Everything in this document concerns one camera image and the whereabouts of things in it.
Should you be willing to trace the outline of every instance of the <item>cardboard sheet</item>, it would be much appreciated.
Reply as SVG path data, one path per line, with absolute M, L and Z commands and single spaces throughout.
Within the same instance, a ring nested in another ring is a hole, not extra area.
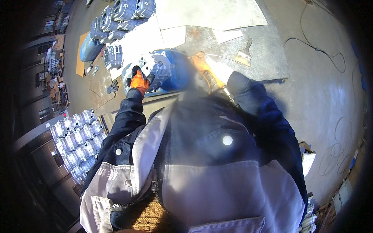
M 111 78 L 114 80 L 121 76 L 123 69 L 141 54 L 164 48 L 157 16 L 150 17 L 147 22 L 126 33 L 123 39 L 115 41 L 111 45 L 121 45 L 123 51 L 123 66 L 119 69 L 110 70 Z
M 255 0 L 157 0 L 157 17 L 161 30 L 189 25 L 226 31 L 267 25 Z
M 89 32 L 83 34 L 80 36 L 80 39 L 79 39 L 79 47 L 78 47 L 78 57 L 76 59 L 76 74 L 77 75 L 80 75 L 80 76 L 84 76 L 84 62 L 82 62 L 80 60 L 80 47 L 82 46 L 83 44 L 83 41 L 85 40 L 85 38 L 87 37 Z
M 180 26 L 176 28 L 169 28 L 161 30 L 164 47 L 175 48 L 185 43 L 185 36 L 187 33 L 186 26 Z
M 242 34 L 242 31 L 240 31 L 240 30 L 238 30 L 238 31 L 225 31 L 225 32 L 212 30 L 212 32 L 214 33 L 218 44 L 221 44 L 221 43 L 236 39 L 238 37 L 244 36 Z

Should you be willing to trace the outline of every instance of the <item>orange glove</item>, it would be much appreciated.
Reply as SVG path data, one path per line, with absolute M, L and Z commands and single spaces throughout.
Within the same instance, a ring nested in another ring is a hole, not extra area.
M 141 69 L 138 69 L 136 75 L 132 78 L 131 87 L 137 88 L 142 93 L 142 96 L 144 96 L 146 90 L 149 89 L 149 85 L 153 82 L 154 77 L 154 75 L 149 75 L 148 78 L 144 78 Z

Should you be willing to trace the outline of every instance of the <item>factory floor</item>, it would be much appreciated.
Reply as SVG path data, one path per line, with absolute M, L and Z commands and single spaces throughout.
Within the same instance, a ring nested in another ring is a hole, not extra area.
M 300 27 L 304 0 L 264 0 L 275 19 L 281 39 L 290 37 L 305 41 Z M 85 1 L 76 1 L 65 37 L 64 79 L 68 82 L 71 104 L 69 115 L 91 108 L 86 77 L 75 73 L 80 35 L 90 29 L 94 17 L 101 14 L 107 2 L 95 0 L 89 8 Z M 323 205 L 333 195 L 345 177 L 357 142 L 363 133 L 363 90 L 357 58 L 344 27 L 331 15 L 315 5 L 308 5 L 302 19 L 304 34 L 323 53 L 297 40 L 285 45 L 290 78 L 282 82 L 266 83 L 268 94 L 275 100 L 295 131 L 298 141 L 305 141 L 316 152 L 314 163 L 305 177 L 308 192 Z M 174 98 L 153 101 L 144 105 L 144 114 L 164 107 Z M 112 107 L 104 117 L 112 125 L 116 110 Z

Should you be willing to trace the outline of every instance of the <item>worker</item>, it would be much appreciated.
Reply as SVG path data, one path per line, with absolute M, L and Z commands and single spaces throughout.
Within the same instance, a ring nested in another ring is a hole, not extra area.
M 307 192 L 293 129 L 263 84 L 206 62 L 240 108 L 190 91 L 146 125 L 141 102 L 154 76 L 135 71 L 82 188 L 87 232 L 130 229 L 153 193 L 181 232 L 297 231 Z

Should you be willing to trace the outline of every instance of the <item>navy and gray jacket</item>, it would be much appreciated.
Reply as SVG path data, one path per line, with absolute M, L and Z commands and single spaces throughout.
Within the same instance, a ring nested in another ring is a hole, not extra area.
M 184 232 L 295 232 L 307 208 L 294 131 L 265 87 L 233 72 L 219 94 L 185 95 L 145 124 L 141 93 L 120 104 L 83 187 L 87 232 L 126 227 L 156 192 Z

